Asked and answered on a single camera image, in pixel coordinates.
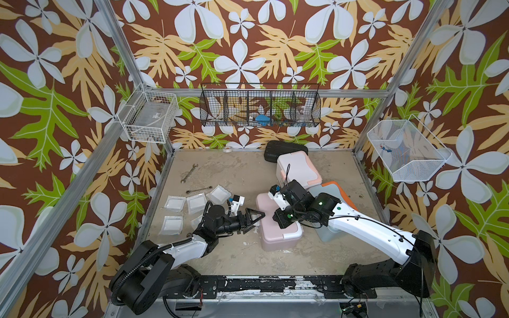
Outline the pink first aid kit box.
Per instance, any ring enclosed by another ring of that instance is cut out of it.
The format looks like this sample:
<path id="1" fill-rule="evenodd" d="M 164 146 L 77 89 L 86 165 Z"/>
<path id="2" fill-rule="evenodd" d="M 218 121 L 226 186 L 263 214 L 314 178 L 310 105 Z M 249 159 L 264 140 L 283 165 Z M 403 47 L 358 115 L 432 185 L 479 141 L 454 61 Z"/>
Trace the pink first aid kit box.
<path id="1" fill-rule="evenodd" d="M 258 194 L 256 198 L 257 210 L 265 213 L 260 220 L 261 246 L 265 252 L 289 250 L 296 247 L 303 236 L 303 229 L 299 223 L 292 223 L 281 229 L 273 219 L 274 212 L 279 208 L 267 193 Z"/>

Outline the white first aid kit box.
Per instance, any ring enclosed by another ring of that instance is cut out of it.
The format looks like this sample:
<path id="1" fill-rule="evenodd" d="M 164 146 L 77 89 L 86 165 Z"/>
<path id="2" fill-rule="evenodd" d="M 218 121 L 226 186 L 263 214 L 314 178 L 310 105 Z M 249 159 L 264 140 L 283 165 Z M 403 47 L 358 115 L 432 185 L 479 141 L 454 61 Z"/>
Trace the white first aid kit box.
<path id="1" fill-rule="evenodd" d="M 304 189 L 322 184 L 322 176 L 304 151 L 283 154 L 277 159 L 278 184 L 296 180 Z"/>

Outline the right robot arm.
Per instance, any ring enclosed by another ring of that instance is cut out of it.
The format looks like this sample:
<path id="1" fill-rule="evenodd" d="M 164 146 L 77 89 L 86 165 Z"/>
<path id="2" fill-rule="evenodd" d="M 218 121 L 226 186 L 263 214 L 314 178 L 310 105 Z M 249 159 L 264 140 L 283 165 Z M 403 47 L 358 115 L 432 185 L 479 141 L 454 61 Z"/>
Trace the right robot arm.
<path id="1" fill-rule="evenodd" d="M 357 211 L 344 200 L 329 193 L 311 194 L 293 180 L 269 190 L 278 205 L 273 219 L 282 229 L 303 221 L 315 227 L 332 227 L 375 247 L 388 260 L 372 264 L 351 264 L 341 285 L 354 297 L 375 288 L 397 287 L 419 298 L 429 298 L 437 267 L 432 236 L 419 231 L 395 229 Z"/>

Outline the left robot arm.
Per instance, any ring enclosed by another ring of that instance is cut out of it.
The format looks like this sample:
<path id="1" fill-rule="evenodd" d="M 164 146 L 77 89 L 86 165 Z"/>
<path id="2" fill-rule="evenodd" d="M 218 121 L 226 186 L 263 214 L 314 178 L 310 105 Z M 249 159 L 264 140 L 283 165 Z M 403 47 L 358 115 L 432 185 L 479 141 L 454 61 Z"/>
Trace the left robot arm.
<path id="1" fill-rule="evenodd" d="M 210 254 L 222 238 L 248 233 L 265 216 L 249 208 L 233 215 L 208 201 L 198 226 L 185 239 L 166 245 L 147 240 L 134 250 L 110 282 L 111 303 L 140 315 L 159 298 L 196 296 L 203 290 L 201 274 L 187 262 Z"/>

